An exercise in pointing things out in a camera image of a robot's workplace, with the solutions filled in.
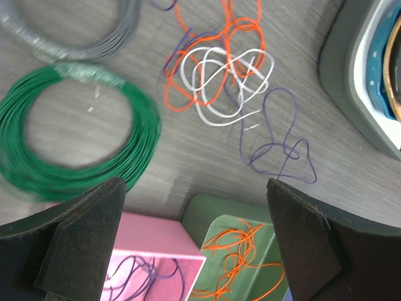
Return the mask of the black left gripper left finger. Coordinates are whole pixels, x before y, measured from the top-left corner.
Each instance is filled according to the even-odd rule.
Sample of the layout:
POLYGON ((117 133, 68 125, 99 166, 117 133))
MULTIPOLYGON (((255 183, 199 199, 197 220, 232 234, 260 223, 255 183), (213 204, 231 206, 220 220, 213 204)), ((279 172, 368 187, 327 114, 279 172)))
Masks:
POLYGON ((1 300, 99 300, 125 202, 113 177, 1 226, 1 300))

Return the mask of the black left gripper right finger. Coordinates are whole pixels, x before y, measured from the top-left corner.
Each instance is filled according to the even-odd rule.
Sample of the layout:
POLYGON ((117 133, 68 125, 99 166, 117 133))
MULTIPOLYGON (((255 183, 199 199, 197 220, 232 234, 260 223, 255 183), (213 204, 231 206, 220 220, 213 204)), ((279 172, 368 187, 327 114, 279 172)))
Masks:
POLYGON ((400 228, 277 179, 267 199, 294 300, 400 300, 400 228))

